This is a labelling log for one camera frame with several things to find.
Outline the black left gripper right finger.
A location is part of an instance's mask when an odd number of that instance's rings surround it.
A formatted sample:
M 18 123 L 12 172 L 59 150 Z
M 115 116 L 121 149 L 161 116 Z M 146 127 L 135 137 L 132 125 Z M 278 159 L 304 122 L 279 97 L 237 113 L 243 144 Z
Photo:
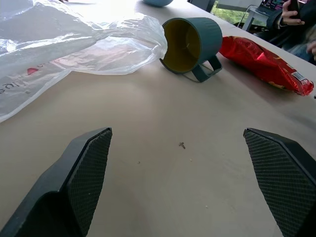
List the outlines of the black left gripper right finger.
M 243 132 L 256 179 L 284 237 L 316 235 L 316 161 L 303 147 L 278 134 Z

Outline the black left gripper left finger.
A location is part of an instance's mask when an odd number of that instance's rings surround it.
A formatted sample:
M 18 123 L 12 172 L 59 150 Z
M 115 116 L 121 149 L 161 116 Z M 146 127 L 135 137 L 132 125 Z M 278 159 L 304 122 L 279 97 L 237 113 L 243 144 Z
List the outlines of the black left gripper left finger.
M 102 191 L 112 129 L 85 133 L 34 183 L 2 237 L 85 237 Z

